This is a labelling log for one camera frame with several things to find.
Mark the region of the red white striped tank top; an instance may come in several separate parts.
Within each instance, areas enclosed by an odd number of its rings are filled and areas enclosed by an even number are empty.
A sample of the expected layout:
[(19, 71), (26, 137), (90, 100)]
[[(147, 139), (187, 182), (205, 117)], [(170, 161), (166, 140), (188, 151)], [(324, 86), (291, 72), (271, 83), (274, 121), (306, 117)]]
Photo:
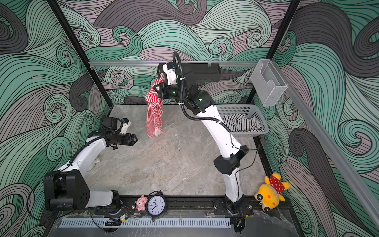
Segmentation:
[(151, 138), (158, 137), (162, 134), (162, 116), (163, 116), (163, 99), (158, 97), (158, 93), (154, 90), (154, 86), (164, 82), (164, 74), (161, 73), (146, 94), (145, 100), (148, 103), (147, 108), (147, 135)]

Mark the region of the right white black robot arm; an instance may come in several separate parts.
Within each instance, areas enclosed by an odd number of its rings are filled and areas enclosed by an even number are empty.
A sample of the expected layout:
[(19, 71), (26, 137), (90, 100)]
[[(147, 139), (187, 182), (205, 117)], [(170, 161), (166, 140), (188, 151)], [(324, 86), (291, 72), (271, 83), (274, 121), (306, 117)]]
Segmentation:
[(220, 155), (214, 160), (214, 166), (223, 174), (226, 187), (226, 202), (231, 212), (242, 206), (243, 192), (240, 187), (240, 161), (249, 152), (232, 135), (223, 122), (214, 100), (207, 91), (197, 86), (186, 88), (185, 84), (168, 85), (159, 83), (153, 90), (161, 99), (175, 99), (184, 115), (193, 121), (201, 121), (215, 140)]

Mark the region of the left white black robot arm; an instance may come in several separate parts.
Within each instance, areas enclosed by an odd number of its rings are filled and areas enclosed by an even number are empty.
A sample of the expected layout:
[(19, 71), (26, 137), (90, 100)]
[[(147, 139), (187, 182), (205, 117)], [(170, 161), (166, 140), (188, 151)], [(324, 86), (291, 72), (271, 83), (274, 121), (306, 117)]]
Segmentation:
[(127, 130), (131, 121), (105, 117), (101, 129), (89, 134), (70, 160), (57, 171), (48, 172), (43, 179), (44, 203), (48, 211), (75, 211), (107, 206), (119, 210), (121, 200), (118, 191), (91, 190), (85, 175), (105, 148), (117, 149), (133, 146), (138, 141), (134, 133)]

